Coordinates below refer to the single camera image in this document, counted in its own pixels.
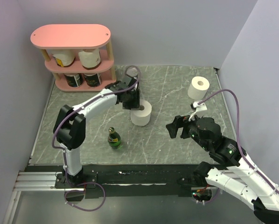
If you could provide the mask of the beige roll yellow label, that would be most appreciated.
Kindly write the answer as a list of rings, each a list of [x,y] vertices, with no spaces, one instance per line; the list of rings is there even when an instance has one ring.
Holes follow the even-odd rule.
[[[75,60],[75,55],[70,49],[53,49],[51,54],[60,67],[69,67]]]

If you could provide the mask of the pink three-tier shelf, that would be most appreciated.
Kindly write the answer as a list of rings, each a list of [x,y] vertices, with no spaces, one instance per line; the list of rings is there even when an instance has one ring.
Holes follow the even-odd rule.
[[[32,44],[37,47],[45,60],[46,68],[55,77],[55,85],[61,91],[85,92],[100,91],[106,85],[117,80],[114,68],[114,56],[109,28],[100,24],[49,24],[37,28],[30,37]],[[70,49],[75,60],[69,67],[57,65],[51,54],[53,49]],[[98,67],[85,69],[78,57],[82,49],[99,49],[101,63]],[[67,84],[64,73],[81,73],[83,84],[73,88]],[[100,73],[101,85],[89,87],[85,81],[84,73]]]

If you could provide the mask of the beige paper roll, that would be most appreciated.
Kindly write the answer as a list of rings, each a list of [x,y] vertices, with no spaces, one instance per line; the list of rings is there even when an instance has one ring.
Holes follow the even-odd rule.
[[[91,70],[101,63],[99,49],[82,49],[78,52],[79,60],[85,69]]]

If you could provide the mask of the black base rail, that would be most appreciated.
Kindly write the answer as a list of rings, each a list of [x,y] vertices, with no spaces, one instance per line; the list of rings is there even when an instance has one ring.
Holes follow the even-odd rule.
[[[193,178],[193,164],[154,165],[84,165],[78,177],[85,198],[99,196],[179,196],[191,197],[193,189],[201,189]]]

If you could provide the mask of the black label roll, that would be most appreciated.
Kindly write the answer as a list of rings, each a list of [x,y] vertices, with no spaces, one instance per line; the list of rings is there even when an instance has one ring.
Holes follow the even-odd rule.
[[[77,88],[83,84],[81,73],[64,73],[64,77],[70,87]]]
[[[102,83],[100,73],[84,73],[84,78],[89,87],[97,87]]]

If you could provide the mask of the dark tin can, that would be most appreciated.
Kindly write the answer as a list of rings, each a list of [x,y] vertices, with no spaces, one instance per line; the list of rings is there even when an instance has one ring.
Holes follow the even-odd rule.
[[[138,76],[138,71],[136,68],[129,68],[127,71],[126,71],[126,74],[131,76],[131,77],[137,77]]]

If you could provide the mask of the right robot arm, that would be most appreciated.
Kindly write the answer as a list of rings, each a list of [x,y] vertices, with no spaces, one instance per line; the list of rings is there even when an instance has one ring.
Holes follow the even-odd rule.
[[[175,116],[172,123],[166,125],[170,138],[192,138],[210,158],[225,169],[236,174],[237,181],[207,162],[201,162],[194,170],[191,181],[197,186],[212,185],[239,199],[264,224],[279,224],[279,187],[273,188],[267,183],[267,178],[259,174],[258,167],[253,162],[247,162],[250,157],[237,142],[222,135],[221,127],[213,118],[194,116]]]

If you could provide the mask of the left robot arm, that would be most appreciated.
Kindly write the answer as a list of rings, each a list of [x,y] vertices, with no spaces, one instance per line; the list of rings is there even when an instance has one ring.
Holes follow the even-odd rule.
[[[86,137],[86,122],[119,103],[127,110],[140,107],[138,77],[126,75],[83,103],[72,107],[64,105],[60,109],[51,145],[63,154],[63,175],[71,187],[79,187],[83,182],[80,146]]]

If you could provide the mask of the white roll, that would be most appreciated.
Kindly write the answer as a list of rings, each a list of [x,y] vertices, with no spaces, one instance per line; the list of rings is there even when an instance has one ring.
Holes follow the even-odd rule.
[[[136,126],[145,126],[149,123],[152,112],[151,104],[141,99],[140,109],[132,109],[130,112],[131,122]]]
[[[204,77],[193,77],[188,88],[188,96],[193,100],[202,100],[210,87],[209,81]]]

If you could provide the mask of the green glass bottle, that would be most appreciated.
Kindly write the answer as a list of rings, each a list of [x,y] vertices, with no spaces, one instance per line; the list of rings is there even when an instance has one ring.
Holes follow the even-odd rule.
[[[121,136],[116,132],[114,127],[109,128],[108,143],[111,148],[118,149],[121,147]]]

